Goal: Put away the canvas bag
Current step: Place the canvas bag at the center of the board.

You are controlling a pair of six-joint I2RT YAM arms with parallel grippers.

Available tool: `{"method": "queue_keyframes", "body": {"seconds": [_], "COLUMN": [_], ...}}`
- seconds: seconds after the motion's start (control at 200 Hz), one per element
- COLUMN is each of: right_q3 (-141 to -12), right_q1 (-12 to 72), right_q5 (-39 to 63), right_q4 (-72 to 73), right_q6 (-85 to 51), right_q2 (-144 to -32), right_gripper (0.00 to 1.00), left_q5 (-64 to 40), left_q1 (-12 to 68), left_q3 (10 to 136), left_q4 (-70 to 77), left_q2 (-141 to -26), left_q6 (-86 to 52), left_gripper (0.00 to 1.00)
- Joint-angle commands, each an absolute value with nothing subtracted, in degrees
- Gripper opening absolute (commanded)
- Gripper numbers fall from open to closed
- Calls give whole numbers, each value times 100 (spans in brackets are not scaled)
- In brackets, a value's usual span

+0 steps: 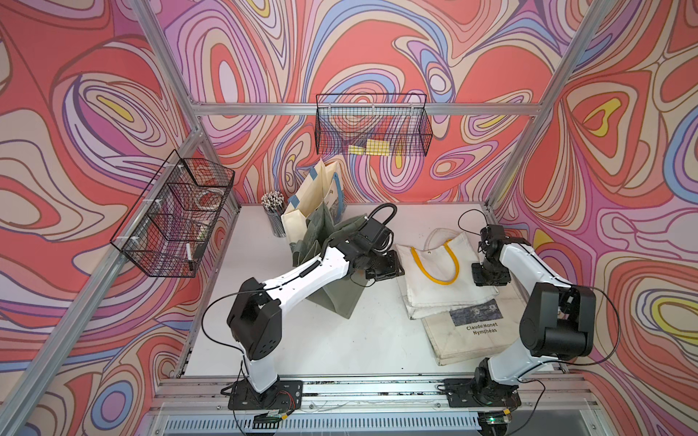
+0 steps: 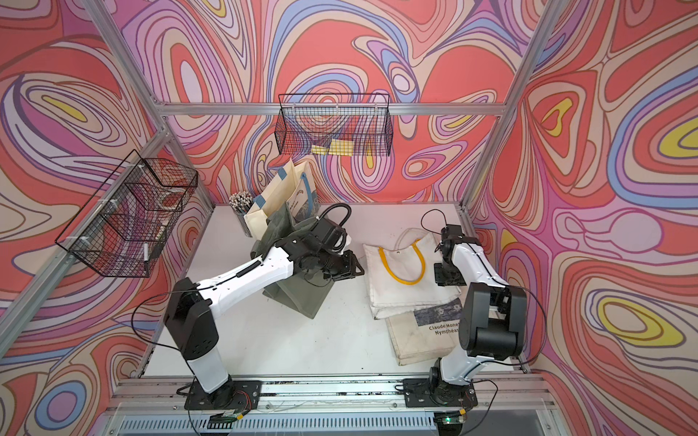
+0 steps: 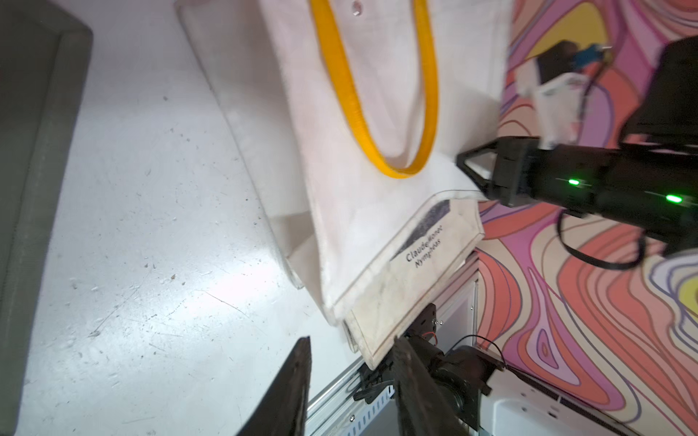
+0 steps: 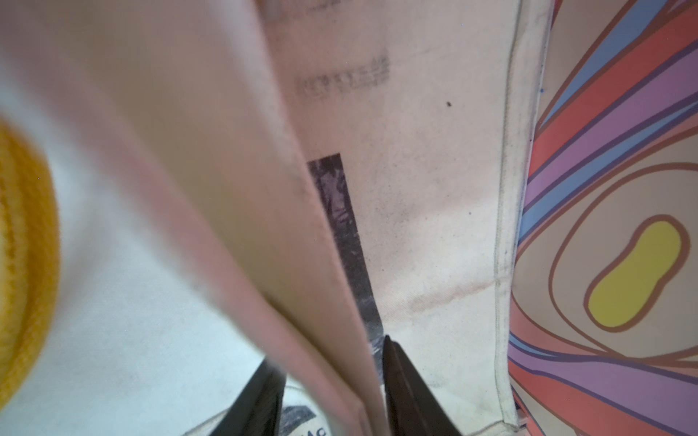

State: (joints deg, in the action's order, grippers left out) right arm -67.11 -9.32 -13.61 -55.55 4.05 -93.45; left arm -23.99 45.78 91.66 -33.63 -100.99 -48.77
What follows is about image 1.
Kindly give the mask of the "cream bag with yellow handles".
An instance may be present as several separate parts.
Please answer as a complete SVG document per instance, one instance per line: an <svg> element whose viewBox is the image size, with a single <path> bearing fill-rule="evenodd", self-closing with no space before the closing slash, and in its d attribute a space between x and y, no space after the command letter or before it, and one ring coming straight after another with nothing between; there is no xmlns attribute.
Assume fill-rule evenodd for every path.
<svg viewBox="0 0 698 436"><path fill-rule="evenodd" d="M498 296L495 287L474 283L472 266L479 258L467 234L437 228L427 241L435 246L396 247L405 272L398 285L409 319L487 303Z"/></svg>

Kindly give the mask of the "green canvas bag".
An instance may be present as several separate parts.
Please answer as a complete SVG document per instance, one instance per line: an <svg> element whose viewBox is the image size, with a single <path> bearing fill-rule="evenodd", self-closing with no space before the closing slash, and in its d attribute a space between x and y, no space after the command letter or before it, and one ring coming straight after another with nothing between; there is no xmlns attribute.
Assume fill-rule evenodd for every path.
<svg viewBox="0 0 698 436"><path fill-rule="evenodd" d="M336 238L349 236L365 221L358 215L341 223L334 223L329 209L321 206L306 220L307 229L298 242L290 243L294 266L309 261L318 254L324 254L329 243ZM350 319L369 281L362 270L321 287L306 299L312 303Z"/></svg>

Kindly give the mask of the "cream canvas bag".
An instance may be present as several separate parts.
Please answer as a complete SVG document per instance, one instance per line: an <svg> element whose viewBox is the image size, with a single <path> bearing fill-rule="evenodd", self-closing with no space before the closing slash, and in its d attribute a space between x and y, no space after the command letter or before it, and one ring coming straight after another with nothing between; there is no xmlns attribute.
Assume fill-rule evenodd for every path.
<svg viewBox="0 0 698 436"><path fill-rule="evenodd" d="M519 339L526 301L511 286L485 303L423 319L436 363L447 366L492 357Z"/></svg>

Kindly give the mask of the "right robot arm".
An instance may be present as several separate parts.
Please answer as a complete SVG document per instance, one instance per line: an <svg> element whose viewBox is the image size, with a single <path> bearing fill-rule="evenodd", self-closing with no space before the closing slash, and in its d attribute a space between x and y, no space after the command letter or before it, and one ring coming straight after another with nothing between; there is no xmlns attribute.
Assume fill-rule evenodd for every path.
<svg viewBox="0 0 698 436"><path fill-rule="evenodd" d="M472 395L489 406L511 398L526 376L545 365L592 352L596 297L591 288L563 279L526 243L480 245L484 259L473 265L476 284L507 284L514 278L528 294L519 338L483 359L474 373Z"/></svg>

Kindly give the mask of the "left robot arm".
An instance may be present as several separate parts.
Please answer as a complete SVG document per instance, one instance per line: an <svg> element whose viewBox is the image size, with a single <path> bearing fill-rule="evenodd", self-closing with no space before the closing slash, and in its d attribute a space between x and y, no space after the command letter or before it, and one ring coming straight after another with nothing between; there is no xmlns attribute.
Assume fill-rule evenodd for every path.
<svg viewBox="0 0 698 436"><path fill-rule="evenodd" d="M405 273L395 250L376 252L343 239L291 272L264 283L254 277L242 283L226 324L244 348L246 381L254 392L262 394L279 380L273 352L282 341L289 312L314 292L356 270L374 282Z"/></svg>

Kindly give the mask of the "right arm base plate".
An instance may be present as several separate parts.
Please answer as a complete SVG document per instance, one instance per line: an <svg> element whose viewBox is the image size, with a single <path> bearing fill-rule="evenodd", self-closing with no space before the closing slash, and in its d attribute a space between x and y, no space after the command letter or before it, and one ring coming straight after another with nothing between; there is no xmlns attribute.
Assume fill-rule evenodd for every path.
<svg viewBox="0 0 698 436"><path fill-rule="evenodd" d="M515 410L522 402L517 385L476 378L444 379L436 386L451 408L500 408Z"/></svg>

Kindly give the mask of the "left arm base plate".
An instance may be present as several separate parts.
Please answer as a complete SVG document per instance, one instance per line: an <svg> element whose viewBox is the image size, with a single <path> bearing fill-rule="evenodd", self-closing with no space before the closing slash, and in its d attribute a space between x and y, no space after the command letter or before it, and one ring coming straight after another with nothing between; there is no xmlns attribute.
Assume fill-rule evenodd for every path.
<svg viewBox="0 0 698 436"><path fill-rule="evenodd" d="M290 412L302 406L304 383L279 380L264 392L257 392L247 380L236 381L229 389L231 411L278 410Z"/></svg>

